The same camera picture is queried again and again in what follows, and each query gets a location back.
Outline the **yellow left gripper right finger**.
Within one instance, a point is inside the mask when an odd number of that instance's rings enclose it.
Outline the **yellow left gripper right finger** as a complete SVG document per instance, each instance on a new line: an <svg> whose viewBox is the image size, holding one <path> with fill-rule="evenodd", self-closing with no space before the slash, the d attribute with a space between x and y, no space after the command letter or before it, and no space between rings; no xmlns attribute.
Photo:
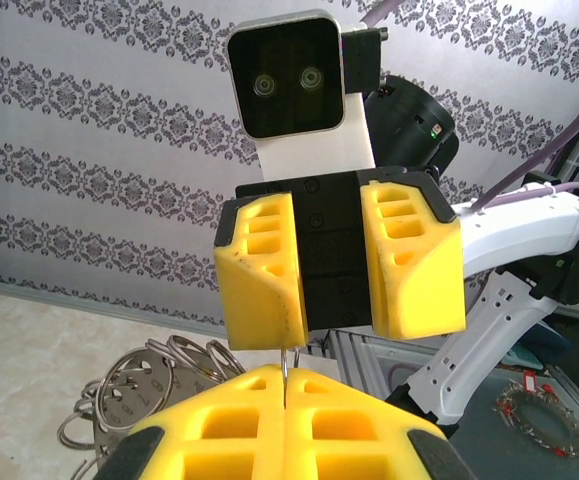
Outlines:
<svg viewBox="0 0 579 480"><path fill-rule="evenodd" d="M290 369L286 479L473 479L433 423L306 369Z"/></svg>

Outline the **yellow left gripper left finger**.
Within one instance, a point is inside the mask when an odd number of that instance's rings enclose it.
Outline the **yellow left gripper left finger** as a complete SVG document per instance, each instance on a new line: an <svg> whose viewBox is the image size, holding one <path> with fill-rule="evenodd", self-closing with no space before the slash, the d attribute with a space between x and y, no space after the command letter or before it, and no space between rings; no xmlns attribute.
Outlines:
<svg viewBox="0 0 579 480"><path fill-rule="evenodd" d="M281 479L283 379L266 365L135 425L97 479Z"/></svg>

